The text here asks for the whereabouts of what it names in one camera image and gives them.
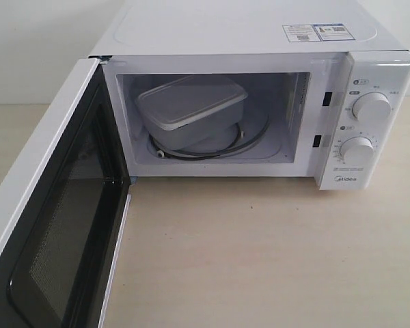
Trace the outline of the white plastic lidded container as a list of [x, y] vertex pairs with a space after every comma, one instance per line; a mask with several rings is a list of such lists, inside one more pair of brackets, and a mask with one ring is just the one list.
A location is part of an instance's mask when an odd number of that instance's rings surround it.
[[135, 103], [149, 134], [179, 150], [240, 122], [247, 97], [226, 76], [193, 74], [148, 90]]

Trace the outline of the white microwave door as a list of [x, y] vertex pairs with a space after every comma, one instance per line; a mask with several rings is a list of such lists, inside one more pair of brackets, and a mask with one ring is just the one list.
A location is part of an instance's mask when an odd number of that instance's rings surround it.
[[81, 59], [0, 184], [0, 327], [101, 327], [129, 176], [103, 62]]

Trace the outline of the white Midea microwave oven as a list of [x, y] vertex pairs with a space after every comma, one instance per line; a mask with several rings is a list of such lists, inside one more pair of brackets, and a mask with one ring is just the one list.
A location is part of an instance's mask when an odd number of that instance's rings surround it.
[[[342, 23], [353, 41], [289, 42], [284, 25]], [[102, 61], [131, 177], [310, 177], [322, 190], [368, 186], [410, 82], [410, 50], [356, 1], [127, 1], [90, 56]], [[162, 160], [136, 98], [193, 74], [218, 74], [248, 93], [244, 116], [267, 113], [255, 147], [225, 159]], [[392, 107], [355, 119], [361, 96]], [[373, 158], [347, 165], [340, 146], [372, 142]]]

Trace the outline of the glass turntable plate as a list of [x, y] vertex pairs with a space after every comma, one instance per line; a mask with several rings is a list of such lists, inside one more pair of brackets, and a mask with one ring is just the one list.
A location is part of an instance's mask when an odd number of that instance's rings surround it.
[[270, 127], [271, 116], [267, 113], [247, 115], [240, 122], [180, 150], [171, 150], [157, 141], [148, 138], [147, 150], [162, 160], [186, 162], [225, 159], [242, 154], [264, 137]]

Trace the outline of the white lower timer knob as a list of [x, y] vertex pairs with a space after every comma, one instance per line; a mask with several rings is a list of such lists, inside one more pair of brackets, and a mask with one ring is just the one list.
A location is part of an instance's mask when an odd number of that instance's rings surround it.
[[365, 137], [353, 137], [340, 146], [340, 156], [347, 165], [364, 166], [374, 156], [372, 142]]

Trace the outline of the white label sticker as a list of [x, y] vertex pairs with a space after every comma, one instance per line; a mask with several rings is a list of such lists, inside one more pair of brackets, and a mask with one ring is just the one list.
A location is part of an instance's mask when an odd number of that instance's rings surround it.
[[312, 25], [284, 25], [283, 29], [289, 42], [320, 42]]

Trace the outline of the white upper power knob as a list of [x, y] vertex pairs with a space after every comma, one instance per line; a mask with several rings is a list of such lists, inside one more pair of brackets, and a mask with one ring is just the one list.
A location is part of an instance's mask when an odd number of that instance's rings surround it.
[[387, 97], [379, 92], [371, 92], [358, 98], [352, 108], [355, 119], [361, 123], [377, 123], [386, 120], [392, 112]]

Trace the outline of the blue label sticker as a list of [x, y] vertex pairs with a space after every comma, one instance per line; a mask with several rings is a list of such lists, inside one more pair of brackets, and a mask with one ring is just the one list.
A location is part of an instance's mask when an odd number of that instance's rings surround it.
[[322, 42], [355, 40], [342, 23], [313, 24], [312, 27]]

